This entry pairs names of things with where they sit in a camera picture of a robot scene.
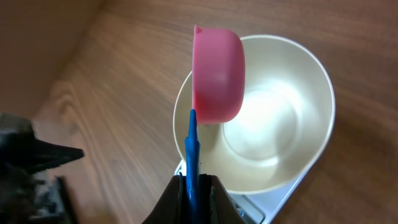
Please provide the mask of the pink scoop blue handle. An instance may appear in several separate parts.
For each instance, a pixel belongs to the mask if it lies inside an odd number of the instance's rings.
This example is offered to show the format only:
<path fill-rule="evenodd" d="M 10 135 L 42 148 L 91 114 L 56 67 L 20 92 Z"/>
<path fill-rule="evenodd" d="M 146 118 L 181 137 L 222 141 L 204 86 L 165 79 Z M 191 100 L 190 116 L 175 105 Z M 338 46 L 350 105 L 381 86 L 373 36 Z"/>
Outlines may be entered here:
<path fill-rule="evenodd" d="M 185 138 L 186 188 L 190 221 L 200 221 L 199 124 L 231 121 L 241 109 L 245 56 L 241 39 L 228 29 L 195 26 L 192 57 L 192 107 Z"/>

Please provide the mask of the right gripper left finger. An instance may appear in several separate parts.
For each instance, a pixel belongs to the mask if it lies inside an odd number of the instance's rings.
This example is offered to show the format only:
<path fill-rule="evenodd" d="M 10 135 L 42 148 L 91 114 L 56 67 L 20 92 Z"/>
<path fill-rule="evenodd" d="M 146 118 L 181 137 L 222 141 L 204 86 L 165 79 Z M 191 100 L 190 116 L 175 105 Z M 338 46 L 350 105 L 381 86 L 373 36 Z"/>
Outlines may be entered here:
<path fill-rule="evenodd" d="M 185 176 L 171 178 L 163 194 L 142 224 L 180 224 L 185 219 Z"/>

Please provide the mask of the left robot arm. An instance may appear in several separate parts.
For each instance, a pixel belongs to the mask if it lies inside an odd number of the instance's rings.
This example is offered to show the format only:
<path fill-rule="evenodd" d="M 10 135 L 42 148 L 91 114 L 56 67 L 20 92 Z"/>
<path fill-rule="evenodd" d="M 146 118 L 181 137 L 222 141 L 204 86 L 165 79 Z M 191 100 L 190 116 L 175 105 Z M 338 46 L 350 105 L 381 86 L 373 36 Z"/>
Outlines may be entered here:
<path fill-rule="evenodd" d="M 37 139 L 29 119 L 1 113 L 1 223 L 78 223 L 65 178 L 46 171 L 84 155 Z"/>

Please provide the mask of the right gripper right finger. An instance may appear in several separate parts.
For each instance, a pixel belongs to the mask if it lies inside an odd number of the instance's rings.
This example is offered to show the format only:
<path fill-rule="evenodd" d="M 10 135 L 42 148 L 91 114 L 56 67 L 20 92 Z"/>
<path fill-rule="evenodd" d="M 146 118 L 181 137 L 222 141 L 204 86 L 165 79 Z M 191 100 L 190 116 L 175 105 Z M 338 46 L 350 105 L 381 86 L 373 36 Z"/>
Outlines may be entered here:
<path fill-rule="evenodd" d="M 219 178 L 200 175 L 200 223 L 244 224 Z"/>

